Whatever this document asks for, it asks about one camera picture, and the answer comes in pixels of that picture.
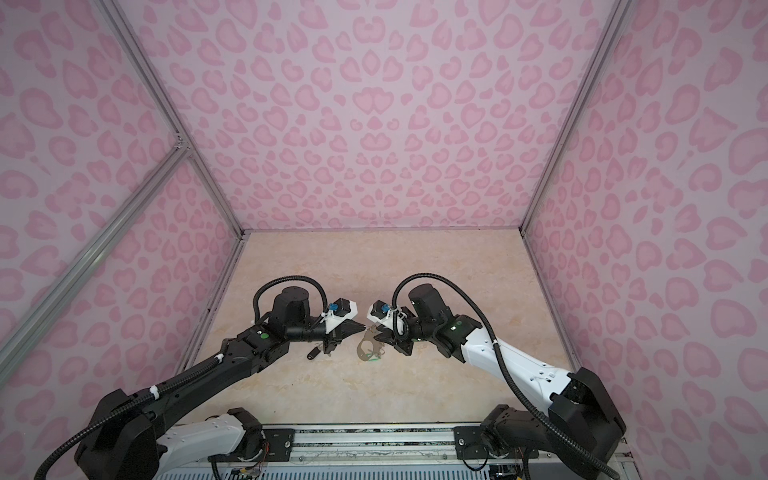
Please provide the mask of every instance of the heart pattern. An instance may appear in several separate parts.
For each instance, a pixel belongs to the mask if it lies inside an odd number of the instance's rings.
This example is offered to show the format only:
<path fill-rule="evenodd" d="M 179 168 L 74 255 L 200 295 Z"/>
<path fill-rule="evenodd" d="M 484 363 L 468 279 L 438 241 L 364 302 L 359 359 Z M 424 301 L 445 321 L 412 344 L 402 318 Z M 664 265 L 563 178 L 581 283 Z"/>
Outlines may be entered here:
<path fill-rule="evenodd" d="M 639 2 L 532 224 L 643 478 L 768 476 L 767 18 Z"/>
<path fill-rule="evenodd" d="M 0 391 L 3 478 L 33 475 L 102 396 L 174 374 L 233 242 L 183 163 Z M 83 478 L 71 452 L 51 476 Z"/>
<path fill-rule="evenodd" d="M 88 2 L 0 11 L 0 343 L 174 143 Z"/>
<path fill-rule="evenodd" d="M 245 227 L 516 227 L 611 2 L 450 3 L 122 6 Z"/>

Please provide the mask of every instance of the marble pattern surface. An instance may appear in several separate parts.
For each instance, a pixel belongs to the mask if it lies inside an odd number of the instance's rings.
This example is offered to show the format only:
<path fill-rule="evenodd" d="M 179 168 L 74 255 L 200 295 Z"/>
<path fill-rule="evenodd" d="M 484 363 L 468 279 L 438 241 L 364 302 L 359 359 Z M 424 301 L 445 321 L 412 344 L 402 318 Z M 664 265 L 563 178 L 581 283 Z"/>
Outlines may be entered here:
<path fill-rule="evenodd" d="M 517 230 L 253 233 L 198 360 L 250 325 L 253 294 L 278 276 L 311 276 L 329 301 L 343 296 L 362 312 L 378 299 L 389 302 L 400 280 L 423 271 L 457 283 L 500 339 L 569 368 Z M 472 312 L 447 286 L 433 284 L 454 313 Z M 418 280 L 403 289 L 400 301 L 417 285 Z M 316 314 L 319 295 L 306 288 Z M 279 291 L 276 286 L 262 296 L 262 312 L 270 310 Z M 357 320 L 369 325 L 364 313 Z M 380 360 L 363 362 L 356 355 L 362 337 L 350 337 L 331 356 L 311 362 L 306 354 L 313 345 L 294 343 L 264 372 L 225 389 L 185 421 L 238 406 L 263 423 L 469 422 L 482 420 L 499 403 L 522 408 L 501 380 L 444 358 L 431 343 L 417 343 L 410 357 L 385 346 Z"/>

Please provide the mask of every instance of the beige tabletop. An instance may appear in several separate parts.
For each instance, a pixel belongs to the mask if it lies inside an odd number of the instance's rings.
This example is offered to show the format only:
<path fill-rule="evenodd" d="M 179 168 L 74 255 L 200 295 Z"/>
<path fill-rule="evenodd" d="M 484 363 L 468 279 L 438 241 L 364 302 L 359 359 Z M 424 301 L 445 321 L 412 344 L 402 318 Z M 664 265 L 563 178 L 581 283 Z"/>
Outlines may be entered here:
<path fill-rule="evenodd" d="M 357 302 L 356 321 L 376 300 L 389 303 L 397 284 L 412 273 L 431 272 L 457 283 L 483 310 L 499 339 L 554 366 L 569 369 L 534 270 L 517 230 L 411 230 L 253 233 L 237 265 L 198 360 L 213 355 L 221 340 L 246 329 L 251 301 L 269 280 L 307 275 L 319 281 L 330 302 Z M 461 298 L 432 283 L 453 313 L 475 317 Z M 261 312 L 282 288 L 310 292 L 312 314 L 319 295 L 309 284 L 284 283 L 268 290 Z M 521 408 L 508 387 L 491 374 L 446 359 L 431 343 L 416 343 L 412 356 L 385 346 L 378 360 L 362 361 L 363 333 L 344 340 L 330 356 L 309 361 L 310 343 L 292 343 L 269 368 L 230 386 L 192 411 L 186 422 L 244 407 L 262 423 L 474 422 L 499 403 Z M 370 350 L 370 344 L 363 347 Z"/>

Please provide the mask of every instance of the pink patterned wallpaper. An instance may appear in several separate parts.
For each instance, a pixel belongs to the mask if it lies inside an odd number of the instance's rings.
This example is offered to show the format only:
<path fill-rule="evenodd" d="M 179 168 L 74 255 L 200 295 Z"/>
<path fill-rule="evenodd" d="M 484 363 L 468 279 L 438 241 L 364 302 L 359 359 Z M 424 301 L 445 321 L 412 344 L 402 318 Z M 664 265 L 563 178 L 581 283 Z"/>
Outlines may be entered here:
<path fill-rule="evenodd" d="M 0 392 L 3 478 L 31 478 L 103 395 L 174 374 L 232 245 L 200 179 L 182 164 Z M 49 478 L 80 478 L 72 455 Z"/>
<path fill-rule="evenodd" d="M 0 5 L 0 344 L 169 151 L 88 0 Z"/>
<path fill-rule="evenodd" d="M 532 242 L 647 480 L 768 477 L 768 3 L 645 0 Z"/>
<path fill-rule="evenodd" d="M 125 1 L 245 227 L 517 226 L 612 0 Z"/>

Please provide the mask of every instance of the pink wall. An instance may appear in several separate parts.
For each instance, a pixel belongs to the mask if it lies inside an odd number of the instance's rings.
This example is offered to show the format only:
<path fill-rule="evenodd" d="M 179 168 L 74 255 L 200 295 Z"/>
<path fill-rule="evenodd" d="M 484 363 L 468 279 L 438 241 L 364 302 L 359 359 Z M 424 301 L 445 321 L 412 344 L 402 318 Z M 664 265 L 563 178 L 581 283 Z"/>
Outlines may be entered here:
<path fill-rule="evenodd" d="M 0 51 L 2 344 L 170 139 L 87 0 L 4 3 Z"/>
<path fill-rule="evenodd" d="M 648 480 L 768 476 L 768 4 L 641 2 L 532 243 Z"/>
<path fill-rule="evenodd" d="M 3 478 L 31 478 L 103 395 L 173 375 L 232 245 L 182 164 L 0 392 Z M 72 453 L 49 478 L 61 476 L 82 476 Z"/>
<path fill-rule="evenodd" d="M 612 3 L 121 4 L 267 229 L 519 225 Z"/>

